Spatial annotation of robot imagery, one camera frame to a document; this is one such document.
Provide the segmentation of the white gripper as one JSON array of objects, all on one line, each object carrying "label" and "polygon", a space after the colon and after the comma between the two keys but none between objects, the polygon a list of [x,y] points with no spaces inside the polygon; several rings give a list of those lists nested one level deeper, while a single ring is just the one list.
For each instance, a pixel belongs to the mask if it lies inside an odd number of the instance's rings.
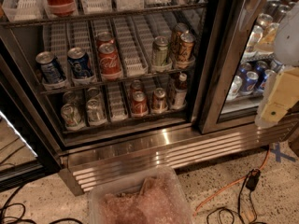
[{"label": "white gripper", "polygon": [[282,72],[267,79],[263,99],[255,117],[255,125],[261,128],[277,125],[298,101],[299,68],[287,65]]}]

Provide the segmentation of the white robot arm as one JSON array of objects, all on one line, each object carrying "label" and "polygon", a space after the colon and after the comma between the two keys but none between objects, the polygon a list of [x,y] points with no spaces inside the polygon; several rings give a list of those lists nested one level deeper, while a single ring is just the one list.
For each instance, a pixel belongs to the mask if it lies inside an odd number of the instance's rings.
[{"label": "white robot arm", "polygon": [[285,65],[265,83],[255,125],[270,128],[278,124],[299,101],[299,2],[286,15],[274,42],[275,58]]}]

